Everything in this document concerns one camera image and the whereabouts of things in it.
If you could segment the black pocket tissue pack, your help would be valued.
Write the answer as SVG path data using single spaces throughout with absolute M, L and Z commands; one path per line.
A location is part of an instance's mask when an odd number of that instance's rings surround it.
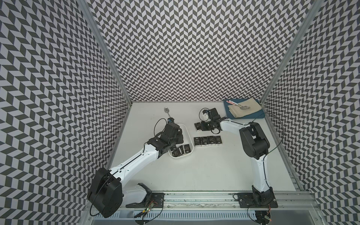
M 208 136 L 207 140 L 208 140 L 208 145 L 215 145 L 216 144 L 214 136 Z
M 194 137 L 194 146 L 195 147 L 201 147 L 202 146 L 201 137 Z
M 216 145 L 221 145 L 223 143 L 221 136 L 214 136 L 214 140 Z
M 207 136 L 201 137 L 201 143 L 202 146 L 208 146 L 209 145 L 208 137 Z
M 180 149 L 180 148 L 172 151 L 172 156 L 175 157 L 175 158 L 176 158 L 176 157 L 180 157 L 180 156 L 182 156 L 183 154 L 184 154 L 184 153 L 183 153 L 183 150 Z
M 189 144 L 184 145 L 184 146 L 183 146 L 183 150 L 184 150 L 184 153 L 185 153 L 185 154 L 191 153 L 190 145 L 189 145 Z
M 202 128 L 200 122 L 195 123 L 194 126 L 195 126 L 196 131 L 200 131 Z

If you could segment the white plastic storage box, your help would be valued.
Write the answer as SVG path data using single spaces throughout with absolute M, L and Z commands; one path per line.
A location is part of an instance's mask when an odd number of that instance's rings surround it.
M 182 130 L 182 135 L 183 135 L 183 143 L 180 143 L 180 144 L 176 144 L 174 147 L 171 148 L 171 150 L 168 152 L 168 154 L 170 155 L 171 158 L 174 158 L 174 159 L 180 159 L 180 158 L 184 158 L 186 156 L 190 156 L 192 153 L 193 153 L 193 150 L 194 150 L 194 144 L 193 144 L 193 141 L 192 141 L 192 138 L 189 134 L 189 131 L 187 129 L 187 127 L 185 126 L 185 124 L 182 124 L 182 123 L 179 123 L 178 124 Z M 183 154 L 182 156 L 180 157 L 173 157 L 172 156 L 172 151 L 180 148 L 183 150 L 183 146 L 186 145 L 186 144 L 189 144 L 190 145 L 190 148 L 191 148 L 191 153 L 189 154 Z

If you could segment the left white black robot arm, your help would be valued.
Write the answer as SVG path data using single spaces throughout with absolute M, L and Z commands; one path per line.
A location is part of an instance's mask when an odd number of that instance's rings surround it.
M 152 203 L 152 191 L 143 183 L 131 187 L 126 184 L 180 143 L 183 143 L 182 129 L 170 117 L 164 129 L 145 142 L 134 156 L 111 169 L 97 170 L 87 195 L 91 205 L 104 218 L 113 215 L 121 206 L 148 207 Z

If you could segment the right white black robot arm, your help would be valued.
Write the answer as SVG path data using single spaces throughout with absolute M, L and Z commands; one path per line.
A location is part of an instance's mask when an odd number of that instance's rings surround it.
M 216 129 L 219 132 L 227 131 L 240 136 L 242 149 L 251 160 L 253 172 L 252 205 L 269 205 L 274 199 L 273 189 L 268 180 L 266 159 L 269 154 L 270 142 L 261 126 L 256 122 L 242 124 L 227 117 L 221 117 L 215 108 L 201 109 L 199 118 L 201 120 L 201 131 Z

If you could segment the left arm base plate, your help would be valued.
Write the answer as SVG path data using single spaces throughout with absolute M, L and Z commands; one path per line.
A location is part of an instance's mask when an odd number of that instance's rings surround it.
M 163 208 L 165 193 L 151 193 L 147 194 L 141 203 L 131 203 L 126 205 L 126 208 L 145 209 L 154 203 L 154 208 Z

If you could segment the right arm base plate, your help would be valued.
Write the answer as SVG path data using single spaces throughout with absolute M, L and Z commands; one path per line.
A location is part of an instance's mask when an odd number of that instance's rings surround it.
M 241 208 L 278 208 L 274 194 L 265 193 L 237 193 L 237 200 Z

